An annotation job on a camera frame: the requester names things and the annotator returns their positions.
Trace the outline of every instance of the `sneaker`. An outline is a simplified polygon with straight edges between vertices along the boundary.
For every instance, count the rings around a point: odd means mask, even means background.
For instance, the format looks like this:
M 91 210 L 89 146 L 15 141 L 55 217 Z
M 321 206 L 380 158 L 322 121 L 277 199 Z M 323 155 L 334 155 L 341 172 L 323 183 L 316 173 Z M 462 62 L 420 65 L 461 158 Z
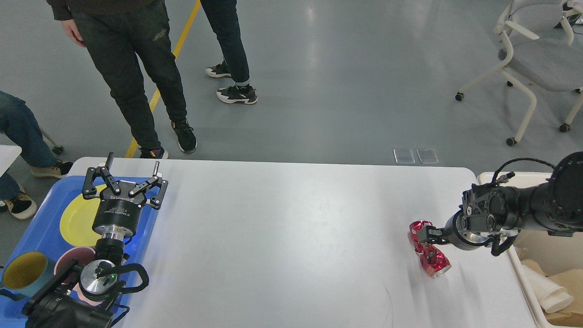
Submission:
M 257 102 L 257 95 L 252 86 L 247 85 L 243 87 L 230 86 L 217 90 L 217 97 L 220 101 L 227 104 L 244 103 L 252 105 Z
M 196 142 L 196 137 L 194 136 L 194 129 L 188 125 L 188 121 L 183 119 L 182 121 L 172 122 L 172 130 L 176 133 L 178 137 L 178 147 L 184 153 L 191 153 L 196 150 L 198 146 Z
M 222 63 L 215 66 L 207 67 L 206 74 L 211 78 L 230 78 L 231 73 L 227 69 L 227 64 Z
M 71 170 L 71 166 L 73 166 L 73 162 L 63 162 L 57 159 L 57 165 L 55 166 L 51 166 L 50 168 L 36 168 L 32 166 L 30 171 L 36 177 L 56 177 L 62 179 L 67 176 L 67 173 Z
M 20 220 L 31 218 L 37 210 L 36 203 L 22 190 L 18 191 L 18 196 L 4 202 L 12 216 Z
M 164 150 L 164 148 L 160 147 L 157 149 L 140 149 L 142 154 L 140 158 L 153 158 L 153 159 L 167 159 L 168 152 Z

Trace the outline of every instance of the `brown paper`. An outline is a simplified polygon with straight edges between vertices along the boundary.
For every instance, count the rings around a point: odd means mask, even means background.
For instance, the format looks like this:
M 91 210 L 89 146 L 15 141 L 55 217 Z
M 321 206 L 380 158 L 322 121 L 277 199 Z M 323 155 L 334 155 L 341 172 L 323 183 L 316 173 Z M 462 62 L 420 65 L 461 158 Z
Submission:
M 571 305 L 561 311 L 554 313 L 543 311 L 547 321 L 556 326 L 583 327 L 583 270 L 569 270 L 552 275 L 549 279 L 565 287 L 574 300 Z
M 541 275 L 547 277 L 546 273 L 543 272 L 543 270 L 540 268 L 540 266 L 539 266 L 539 264 L 537 262 L 535 262 L 533 260 L 522 260 L 522 261 L 520 261 L 520 263 L 522 263 L 525 266 L 533 269 L 537 273 L 540 273 Z

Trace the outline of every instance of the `blue tray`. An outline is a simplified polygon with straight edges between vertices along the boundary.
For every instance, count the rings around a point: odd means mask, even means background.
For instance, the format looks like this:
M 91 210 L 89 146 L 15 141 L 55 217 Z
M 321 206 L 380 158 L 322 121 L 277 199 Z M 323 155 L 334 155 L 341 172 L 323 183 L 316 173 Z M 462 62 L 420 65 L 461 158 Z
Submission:
M 116 180 L 142 183 L 148 178 L 149 177 L 116 177 Z M 73 246 L 66 242 L 61 236 L 59 225 L 65 208 L 81 193 L 84 179 L 84 176 L 69 176 L 57 181 L 53 185 L 6 263 L 9 263 L 18 255 L 34 250 L 43 252 L 49 258 L 57 261 L 63 253 L 73 248 Z M 102 184 L 100 179 L 96 179 L 95 185 L 97 184 Z M 146 193 L 146 197 L 150 198 L 154 196 L 158 193 L 158 190 L 159 189 L 155 187 L 153 190 Z M 158 211 L 150 206 L 145 206 L 142 210 L 136 235 L 125 247 L 125 252 L 130 256 L 127 264 L 140 263 L 142 261 L 148 241 L 150 240 L 150 233 L 156 222 L 157 214 Z M 138 284 L 140 283 L 140 279 L 135 272 L 123 274 L 121 279 L 127 281 L 126 287 L 135 286 L 136 280 Z M 118 303 L 127 305 L 130 295 L 131 294 L 122 295 L 118 299 Z M 76 292 L 71 292 L 71 297 L 77 298 Z M 0 327 L 24 328 L 24 324 L 28 317 L 22 315 L 21 311 L 27 301 L 28 298 L 20 302 L 14 302 L 9 298 L 0 296 Z M 123 309 L 114 308 L 112 310 L 117 311 L 115 314 L 116 317 L 123 312 Z

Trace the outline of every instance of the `sleeve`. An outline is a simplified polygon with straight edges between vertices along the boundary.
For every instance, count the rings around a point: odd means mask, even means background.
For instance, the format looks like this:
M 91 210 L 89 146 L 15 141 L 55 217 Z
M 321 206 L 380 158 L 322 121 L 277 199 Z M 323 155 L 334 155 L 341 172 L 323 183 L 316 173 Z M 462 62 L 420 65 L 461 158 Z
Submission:
M 52 15 L 55 20 L 73 19 L 65 0 L 47 0 L 47 3 L 52 7 Z

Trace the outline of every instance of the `chair armrest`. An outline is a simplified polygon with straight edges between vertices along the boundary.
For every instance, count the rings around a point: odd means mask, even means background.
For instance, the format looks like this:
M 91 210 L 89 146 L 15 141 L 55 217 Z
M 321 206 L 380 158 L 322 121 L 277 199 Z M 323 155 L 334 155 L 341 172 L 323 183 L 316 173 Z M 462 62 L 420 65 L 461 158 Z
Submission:
M 537 40 L 539 38 L 534 32 L 530 31 L 529 29 L 525 28 L 524 26 L 513 22 L 512 20 L 507 20 L 504 22 L 503 25 L 498 25 L 494 28 L 494 32 L 496 34 L 500 34 L 503 31 L 507 30 L 508 28 L 515 30 L 516 32 L 524 35 L 525 37 L 531 40 Z
M 572 9 L 566 11 L 564 13 L 565 17 L 573 16 L 573 15 L 580 15 L 583 13 L 583 5 L 574 6 Z

